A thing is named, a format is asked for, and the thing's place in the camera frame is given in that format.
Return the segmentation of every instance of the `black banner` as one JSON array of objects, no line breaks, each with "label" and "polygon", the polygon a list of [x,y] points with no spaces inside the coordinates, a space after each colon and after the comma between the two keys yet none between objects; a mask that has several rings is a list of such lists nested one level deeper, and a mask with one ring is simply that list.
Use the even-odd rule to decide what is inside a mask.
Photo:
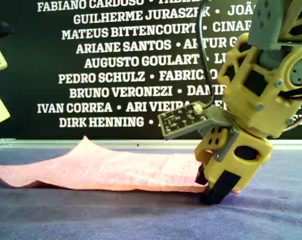
[{"label": "black banner", "polygon": [[[213,0],[203,34],[216,82],[255,1]],[[0,1],[0,138],[162,139],[157,114],[209,100],[196,44],[199,0]],[[214,85],[224,108],[225,86]],[[197,134],[185,136],[196,139]],[[302,139],[302,126],[282,136]]]}]

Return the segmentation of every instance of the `gray plastic part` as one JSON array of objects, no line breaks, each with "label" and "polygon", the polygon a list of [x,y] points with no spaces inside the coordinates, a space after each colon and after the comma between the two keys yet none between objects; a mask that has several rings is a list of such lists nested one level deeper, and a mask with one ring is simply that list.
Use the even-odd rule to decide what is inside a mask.
[{"label": "gray plastic part", "polygon": [[283,59],[287,56],[288,52],[282,50],[264,50],[260,55],[260,65],[268,68],[269,70],[277,69]]},{"label": "gray plastic part", "polygon": [[279,50],[279,35],[284,19],[283,0],[258,0],[248,43],[263,50]]},{"label": "gray plastic part", "polygon": [[302,59],[292,68],[290,78],[292,84],[295,86],[302,86]]},{"label": "gray plastic part", "polygon": [[234,144],[234,142],[236,141],[237,137],[239,136],[239,128],[234,126],[232,128],[232,130],[230,131],[229,134],[229,138],[227,139],[226,144],[218,150],[214,150],[213,156],[215,157],[215,160],[217,162],[222,162],[222,160],[224,159],[225,155],[230,151],[232,145]]}]

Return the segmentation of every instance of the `black backdrop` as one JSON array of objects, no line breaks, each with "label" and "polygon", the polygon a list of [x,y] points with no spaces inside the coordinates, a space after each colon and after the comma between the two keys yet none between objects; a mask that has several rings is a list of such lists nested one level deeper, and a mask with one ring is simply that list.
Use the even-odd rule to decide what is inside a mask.
[{"label": "black backdrop", "polygon": [[[194,33],[179,34],[158,34],[158,35],[131,35],[122,37],[112,37],[111,28],[125,26],[145,26],[145,25],[169,25],[187,24],[189,27],[196,22],[196,18],[175,18],[159,20],[140,20],[127,22],[105,22],[92,24],[74,24],[75,15],[110,13],[125,11],[143,11],[143,16],[147,15],[148,10],[159,9],[180,9],[187,8],[187,14],[194,14],[192,8],[198,7],[199,1],[185,1],[176,3],[163,3],[159,0],[136,1],[144,2],[143,5],[119,6],[119,7],[100,7],[78,10],[59,10],[59,11],[38,11],[37,1],[30,0],[6,0],[0,1],[0,21],[10,23],[16,30],[14,36],[10,36],[0,41],[0,49],[8,62],[8,68],[0,72],[0,97],[11,113],[11,118],[0,124],[0,138],[16,139],[80,139],[83,135],[91,139],[162,139],[160,128],[158,127],[157,114],[160,110],[152,111],[150,102],[163,101],[196,101],[203,102],[208,100],[206,95],[187,95],[188,89],[197,89],[203,85],[202,79],[196,80],[170,80],[160,81],[159,71],[173,70],[198,70],[201,68],[199,63],[192,65],[164,65],[164,66],[142,66],[143,56],[198,54],[197,48],[184,49],[184,44],[188,40],[192,41],[196,37]],[[203,24],[207,26],[203,30],[206,38],[216,38],[219,41],[226,41],[225,46],[208,45],[207,54],[209,57],[210,68],[218,70],[222,53],[226,53],[231,48],[234,37],[247,32],[247,21],[252,17],[251,6],[254,2],[243,0],[214,0],[209,2],[210,7],[203,18]],[[238,15],[231,15],[232,6],[237,6]],[[235,21],[235,31],[229,31],[221,26]],[[62,39],[62,31],[78,29],[107,28],[109,37],[87,38],[87,39]],[[120,52],[100,52],[90,54],[76,54],[79,44],[88,43],[112,43],[145,40],[169,40],[171,49],[153,51],[120,51]],[[106,58],[106,57],[132,57],[137,56],[140,60],[139,66],[129,67],[98,67],[85,68],[87,59]],[[96,76],[107,72],[145,72],[145,81],[141,82],[112,82],[103,83],[98,80],[95,83],[78,84],[59,84],[60,74],[73,73],[94,73]],[[150,87],[150,86],[171,86],[172,96],[151,96],[151,97],[114,97],[112,88],[118,87]],[[78,88],[107,88],[109,97],[100,98],[70,98],[69,89]],[[70,113],[67,112],[68,103],[110,103],[113,112],[91,112],[91,113]],[[146,111],[127,112],[129,102],[145,102]],[[57,113],[38,113],[38,104],[64,104],[63,112]],[[100,118],[100,126],[84,127],[60,127],[60,118]],[[103,121],[111,117],[141,117],[144,120],[143,126],[136,127],[103,127]],[[185,139],[198,138],[196,134],[184,137]],[[284,134],[281,139],[302,139],[302,125],[297,129]]]}]

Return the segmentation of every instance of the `purple cloth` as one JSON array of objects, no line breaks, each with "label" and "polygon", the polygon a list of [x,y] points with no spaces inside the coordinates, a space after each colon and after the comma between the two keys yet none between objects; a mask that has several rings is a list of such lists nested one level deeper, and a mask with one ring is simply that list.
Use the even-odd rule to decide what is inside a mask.
[{"label": "purple cloth", "polygon": [[[0,149],[0,164],[68,151]],[[302,240],[302,150],[276,150],[240,196],[215,206],[200,205],[198,197],[0,183],[0,240]]]}]

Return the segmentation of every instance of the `wire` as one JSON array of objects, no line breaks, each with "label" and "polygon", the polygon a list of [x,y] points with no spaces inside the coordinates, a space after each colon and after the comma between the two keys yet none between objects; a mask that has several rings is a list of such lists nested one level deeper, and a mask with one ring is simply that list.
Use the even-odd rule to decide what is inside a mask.
[{"label": "wire", "polygon": [[301,122],[302,122],[302,117],[299,118],[297,121],[295,121],[293,124],[288,125],[286,127],[286,129],[284,129],[284,132],[287,132],[289,130],[292,130],[292,129],[296,128]]},{"label": "wire", "polygon": [[295,97],[297,95],[302,95],[302,87],[290,91],[282,91],[279,95],[287,99],[290,99],[291,97]]},{"label": "wire", "polygon": [[202,24],[202,19],[203,19],[203,13],[205,10],[205,6],[207,4],[207,2],[210,0],[202,0],[201,5],[200,5],[200,10],[198,12],[198,36],[197,36],[197,41],[198,41],[198,46],[199,46],[199,50],[200,50],[200,58],[202,60],[202,64],[203,64],[203,71],[204,71],[204,77],[206,80],[207,85],[209,86],[209,90],[210,90],[210,96],[211,99],[210,101],[207,103],[207,105],[204,107],[204,109],[209,108],[215,100],[215,95],[214,95],[214,90],[212,87],[212,76],[210,74],[210,69],[208,67],[208,62],[207,62],[207,56],[206,56],[206,51],[205,51],[205,47],[203,44],[203,24]]},{"label": "wire", "polygon": [[292,96],[289,98],[289,100],[302,101],[302,96]]}]

